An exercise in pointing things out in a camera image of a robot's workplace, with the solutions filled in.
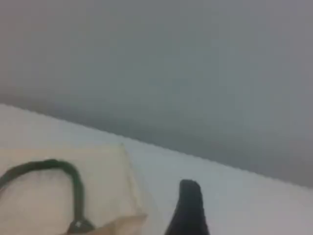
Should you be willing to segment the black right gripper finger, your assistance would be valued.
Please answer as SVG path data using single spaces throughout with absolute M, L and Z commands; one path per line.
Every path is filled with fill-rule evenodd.
M 189 179 L 179 183 L 179 198 L 166 235 L 210 235 L 200 185 Z

